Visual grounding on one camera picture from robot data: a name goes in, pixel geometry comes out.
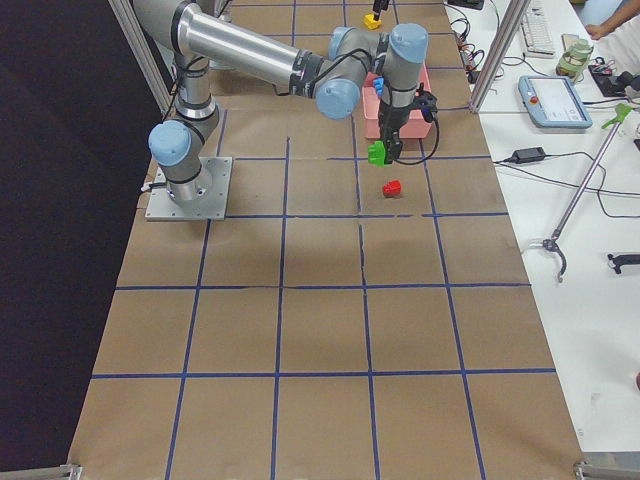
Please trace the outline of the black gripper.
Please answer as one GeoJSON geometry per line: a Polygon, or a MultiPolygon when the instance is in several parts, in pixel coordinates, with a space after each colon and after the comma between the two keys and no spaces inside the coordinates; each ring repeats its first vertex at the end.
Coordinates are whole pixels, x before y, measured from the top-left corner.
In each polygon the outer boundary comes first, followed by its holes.
{"type": "Polygon", "coordinates": [[[398,96],[400,91],[394,89],[390,82],[383,83],[383,92],[388,94],[388,101],[380,98],[378,123],[379,140],[377,146],[381,148],[383,163],[402,163],[400,155],[403,149],[403,141],[400,130],[405,126],[410,117],[410,113],[418,110],[426,123],[435,124],[435,140],[431,152],[418,160],[418,163],[425,163],[438,150],[439,147],[439,121],[437,118],[437,98],[424,88],[424,83],[420,82],[416,88],[410,89],[413,96],[408,105],[396,107],[394,96],[398,96]]]}
{"type": "Polygon", "coordinates": [[[379,20],[381,13],[388,9],[389,0],[374,0],[372,6],[373,18],[379,20]]]}

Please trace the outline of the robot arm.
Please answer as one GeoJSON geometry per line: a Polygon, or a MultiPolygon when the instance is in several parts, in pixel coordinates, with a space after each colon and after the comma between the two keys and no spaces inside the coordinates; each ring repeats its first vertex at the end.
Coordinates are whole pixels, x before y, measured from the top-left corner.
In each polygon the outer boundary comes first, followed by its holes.
{"type": "Polygon", "coordinates": [[[424,108],[432,98],[418,84],[429,38],[417,24],[398,24],[388,33],[338,27],[329,55],[323,57],[219,20],[194,1],[136,1],[133,9],[141,27],[174,53],[175,114],[153,128],[148,144],[175,202],[199,200],[213,185],[196,145],[219,118],[206,72],[212,60],[285,86],[291,95],[311,98],[333,120],[349,116],[360,101],[367,75],[378,75],[382,80],[379,139],[369,158],[382,165],[398,161],[401,128],[411,111],[424,108]]]}

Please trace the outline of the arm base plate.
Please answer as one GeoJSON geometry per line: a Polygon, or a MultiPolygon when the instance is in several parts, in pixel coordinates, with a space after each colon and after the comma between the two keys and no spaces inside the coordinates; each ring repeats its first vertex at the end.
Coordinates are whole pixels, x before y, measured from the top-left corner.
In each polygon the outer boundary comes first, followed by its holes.
{"type": "Polygon", "coordinates": [[[150,221],[222,221],[226,217],[233,159],[201,157],[201,170],[184,184],[168,182],[161,168],[150,190],[146,219],[150,221]]]}

